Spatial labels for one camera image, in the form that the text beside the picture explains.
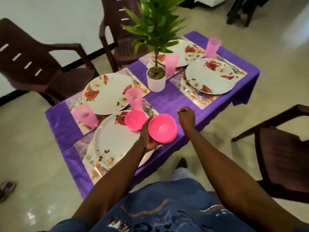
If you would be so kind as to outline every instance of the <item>soil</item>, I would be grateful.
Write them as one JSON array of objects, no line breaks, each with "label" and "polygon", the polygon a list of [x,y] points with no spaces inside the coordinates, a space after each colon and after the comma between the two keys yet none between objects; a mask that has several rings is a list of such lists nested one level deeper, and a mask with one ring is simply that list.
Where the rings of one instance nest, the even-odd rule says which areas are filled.
[{"label": "soil", "polygon": [[165,77],[165,69],[163,67],[159,67],[159,70],[157,73],[155,73],[155,67],[152,67],[151,69],[149,69],[148,71],[148,76],[151,78],[151,79],[154,79],[154,80],[160,80],[162,79],[163,77]]}]

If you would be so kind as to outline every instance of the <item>forearm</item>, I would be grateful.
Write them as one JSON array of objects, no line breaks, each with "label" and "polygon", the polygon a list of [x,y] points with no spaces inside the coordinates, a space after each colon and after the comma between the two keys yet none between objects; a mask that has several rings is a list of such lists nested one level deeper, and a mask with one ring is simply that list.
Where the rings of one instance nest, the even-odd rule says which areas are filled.
[{"label": "forearm", "polygon": [[136,141],[128,153],[111,168],[93,187],[72,218],[97,223],[127,193],[141,159],[145,155],[145,146]]},{"label": "forearm", "polygon": [[191,130],[187,135],[211,185],[233,213],[247,223],[253,222],[269,231],[292,231],[301,224],[301,221],[280,207],[246,171],[214,148],[198,131]]}]

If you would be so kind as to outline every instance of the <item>pink bowl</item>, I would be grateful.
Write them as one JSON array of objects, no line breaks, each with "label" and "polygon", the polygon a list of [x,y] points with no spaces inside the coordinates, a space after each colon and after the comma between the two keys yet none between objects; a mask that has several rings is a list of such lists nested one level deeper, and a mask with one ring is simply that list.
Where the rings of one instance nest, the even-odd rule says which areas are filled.
[{"label": "pink bowl", "polygon": [[177,124],[168,114],[155,116],[149,123],[150,136],[159,143],[170,143],[177,136]]},{"label": "pink bowl", "polygon": [[147,120],[148,117],[146,116],[146,113],[142,110],[130,111],[125,116],[125,124],[132,131],[140,130]]}]

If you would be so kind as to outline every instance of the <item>person's left arm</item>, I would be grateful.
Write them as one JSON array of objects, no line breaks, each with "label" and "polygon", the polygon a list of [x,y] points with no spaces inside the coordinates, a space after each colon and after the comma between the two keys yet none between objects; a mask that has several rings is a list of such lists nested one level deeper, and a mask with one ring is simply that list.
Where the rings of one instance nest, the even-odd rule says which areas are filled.
[{"label": "person's left arm", "polygon": [[148,132],[151,119],[143,125],[140,138],[128,153],[95,184],[72,216],[73,219],[93,226],[128,193],[141,159],[158,145]]}]

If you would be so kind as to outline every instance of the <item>plant stem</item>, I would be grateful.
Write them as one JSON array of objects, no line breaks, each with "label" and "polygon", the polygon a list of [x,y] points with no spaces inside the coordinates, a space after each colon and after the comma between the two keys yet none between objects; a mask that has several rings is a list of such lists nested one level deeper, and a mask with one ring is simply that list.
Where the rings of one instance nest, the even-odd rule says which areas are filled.
[{"label": "plant stem", "polygon": [[159,73],[158,52],[154,52],[154,72]]}]

